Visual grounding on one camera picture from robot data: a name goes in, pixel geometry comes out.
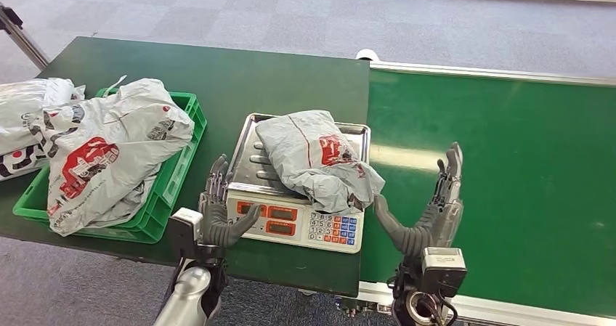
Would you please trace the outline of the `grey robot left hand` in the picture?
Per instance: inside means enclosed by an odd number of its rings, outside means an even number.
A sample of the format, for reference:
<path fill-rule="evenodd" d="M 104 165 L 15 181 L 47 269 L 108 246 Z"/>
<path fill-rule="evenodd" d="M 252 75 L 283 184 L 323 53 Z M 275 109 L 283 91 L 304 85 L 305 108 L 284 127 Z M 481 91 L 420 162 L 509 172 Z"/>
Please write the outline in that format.
<path fill-rule="evenodd" d="M 228 248 L 234 245 L 244 233 L 255 225 L 261 213 L 261 206 L 254 203 L 248 213 L 230 224 L 227 218 L 227 183 L 232 178 L 228 172 L 227 156 L 221 154 L 212 164 L 206 180 L 205 190 L 200 194 L 198 210 L 203 215 L 201 239 L 204 245 Z"/>

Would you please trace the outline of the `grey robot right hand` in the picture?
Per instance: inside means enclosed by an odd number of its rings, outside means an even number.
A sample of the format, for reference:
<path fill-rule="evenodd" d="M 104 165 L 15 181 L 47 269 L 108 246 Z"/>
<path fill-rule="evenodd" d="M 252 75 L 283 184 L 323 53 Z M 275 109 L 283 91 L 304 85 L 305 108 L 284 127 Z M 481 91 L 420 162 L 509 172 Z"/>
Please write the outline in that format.
<path fill-rule="evenodd" d="M 374 197 L 374 212 L 379 224 L 404 256 L 418 257 L 427 247 L 450 247 L 463 214 L 461 174 L 463 152 L 459 143 L 453 142 L 446 152 L 447 163 L 439 159 L 439 177 L 434 193 L 419 220 L 403 226 L 389 211 L 383 195 Z"/>

